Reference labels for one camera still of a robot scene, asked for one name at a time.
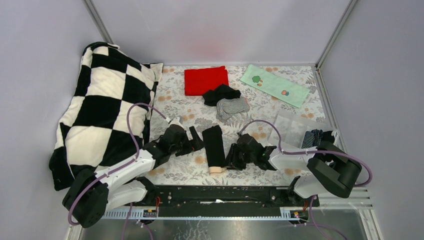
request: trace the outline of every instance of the black and white checkered blanket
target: black and white checkered blanket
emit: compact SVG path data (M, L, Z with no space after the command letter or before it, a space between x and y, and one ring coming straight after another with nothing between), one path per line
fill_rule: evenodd
M127 111L135 103L153 105L163 66L140 64L105 42L84 49L75 94L59 120L49 162L57 191L68 188L83 169L112 166L136 152ZM145 106L131 111L131 129L140 147L149 141L151 116Z

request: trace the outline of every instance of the clear plastic box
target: clear plastic box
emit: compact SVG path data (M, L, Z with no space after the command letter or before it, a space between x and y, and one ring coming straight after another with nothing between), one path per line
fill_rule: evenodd
M283 109L278 112L274 125L281 134L281 147L283 149L300 149L302 147L302 142L304 141L305 132L314 129L323 130L324 132L336 131L334 134L334 145L337 145L340 135L340 131L338 129L295 115ZM279 137L276 131L272 131L268 138L268 142L275 145L278 144L278 140Z

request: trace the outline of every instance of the light green towel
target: light green towel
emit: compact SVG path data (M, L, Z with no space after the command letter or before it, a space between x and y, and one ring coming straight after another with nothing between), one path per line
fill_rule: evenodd
M252 64L247 67L240 80L296 108L302 106L310 91L304 86L276 76Z

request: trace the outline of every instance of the white wall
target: white wall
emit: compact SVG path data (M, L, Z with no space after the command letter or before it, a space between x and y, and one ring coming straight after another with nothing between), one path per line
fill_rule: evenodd
M82 51L102 39L81 0L2 0L0 31L0 239L60 240L49 158Z
M424 1L362 0L322 74L385 240L423 239Z
M318 61L349 0L93 0L113 41L141 62Z

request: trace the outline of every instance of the red towel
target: red towel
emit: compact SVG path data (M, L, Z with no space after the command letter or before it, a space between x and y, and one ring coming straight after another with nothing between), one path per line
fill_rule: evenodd
M228 86L228 72L225 66L187 69L184 71L185 95L202 96L222 84Z

